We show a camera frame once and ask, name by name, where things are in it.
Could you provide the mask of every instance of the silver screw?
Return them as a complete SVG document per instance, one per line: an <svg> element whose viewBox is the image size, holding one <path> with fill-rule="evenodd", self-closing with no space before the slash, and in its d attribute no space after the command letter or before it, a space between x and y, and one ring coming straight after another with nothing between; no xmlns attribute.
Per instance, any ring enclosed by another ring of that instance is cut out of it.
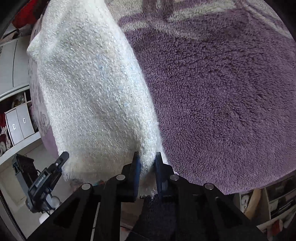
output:
<svg viewBox="0 0 296 241"><path fill-rule="evenodd" d="M125 175L122 175L122 174L119 174L119 175L117 175L117 177L116 177L116 179L118 180L118 181L122 181L122 180L124 180L126 178L126 176Z"/></svg>
<svg viewBox="0 0 296 241"><path fill-rule="evenodd" d="M174 175L170 176L170 179L173 180L173 181L176 181L176 180L179 179L179 176L174 174Z"/></svg>
<svg viewBox="0 0 296 241"><path fill-rule="evenodd" d="M214 185L212 183L206 183L205 188L208 190L212 190L212 189L214 189Z"/></svg>
<svg viewBox="0 0 296 241"><path fill-rule="evenodd" d="M91 188L91 185L89 183L84 183L81 188L83 190L89 190Z"/></svg>

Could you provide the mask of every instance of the purple blanket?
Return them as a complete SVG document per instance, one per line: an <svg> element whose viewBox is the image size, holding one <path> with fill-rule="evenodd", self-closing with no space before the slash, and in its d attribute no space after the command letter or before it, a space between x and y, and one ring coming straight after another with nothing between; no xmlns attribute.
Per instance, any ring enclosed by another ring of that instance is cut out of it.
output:
<svg viewBox="0 0 296 241"><path fill-rule="evenodd" d="M113 0L108 8L145 75L176 172L228 194L296 169L296 43L265 2Z"/></svg>

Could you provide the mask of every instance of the beige floor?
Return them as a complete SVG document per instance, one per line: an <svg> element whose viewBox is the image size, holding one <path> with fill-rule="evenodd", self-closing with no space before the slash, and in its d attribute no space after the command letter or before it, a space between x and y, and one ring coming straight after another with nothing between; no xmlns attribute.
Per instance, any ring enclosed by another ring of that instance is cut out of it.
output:
<svg viewBox="0 0 296 241"><path fill-rule="evenodd" d="M45 167L52 164L55 159L47 152L44 145L40 145L31 152L27 153L27 157L34 159L34 165L36 169L42 171ZM72 193L68 182L60 178L56 187L54 188L52 195L57 196L62 202L65 201ZM124 204L122 207L122 223L123 226L131 228L136 222L138 216L142 210L143 201L138 200L136 204ZM31 213L28 208L23 205L16 212L13 212L19 227L26 237L30 236L34 230L39 226L39 217L41 213ZM123 241L127 237L128 233L123 229L120 229L120 240Z"/></svg>

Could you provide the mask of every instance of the white tweed cloth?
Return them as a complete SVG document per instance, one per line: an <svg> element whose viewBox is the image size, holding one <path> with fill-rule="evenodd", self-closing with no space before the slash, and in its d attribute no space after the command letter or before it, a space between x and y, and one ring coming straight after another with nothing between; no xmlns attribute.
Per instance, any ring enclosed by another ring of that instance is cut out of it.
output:
<svg viewBox="0 0 296 241"><path fill-rule="evenodd" d="M70 154L64 177L107 180L140 151L139 194L153 194L147 174L156 151L166 161L157 117L133 50L104 1L51 0L28 54L38 66L58 152Z"/></svg>

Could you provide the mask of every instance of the cabinet door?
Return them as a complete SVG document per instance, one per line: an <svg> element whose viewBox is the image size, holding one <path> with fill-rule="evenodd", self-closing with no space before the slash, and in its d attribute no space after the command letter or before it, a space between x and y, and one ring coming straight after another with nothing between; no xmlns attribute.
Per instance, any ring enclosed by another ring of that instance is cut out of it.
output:
<svg viewBox="0 0 296 241"><path fill-rule="evenodd" d="M13 144L17 144L24 139L22 135L22 131L20 128L20 124L17 118L17 111L12 110L6 113L7 124L10 132L10 137L12 139Z"/></svg>
<svg viewBox="0 0 296 241"><path fill-rule="evenodd" d="M29 85L29 56L27 55L29 43L30 36L17 40L13 64L13 87Z"/></svg>
<svg viewBox="0 0 296 241"><path fill-rule="evenodd" d="M20 123L20 128L22 130L22 135L24 136L24 138L33 135L35 132L32 126L27 104L25 103L17 106L16 110L18 121Z"/></svg>
<svg viewBox="0 0 296 241"><path fill-rule="evenodd" d="M0 96L13 88L12 73L16 43L17 41L13 41L4 44L0 51Z"/></svg>

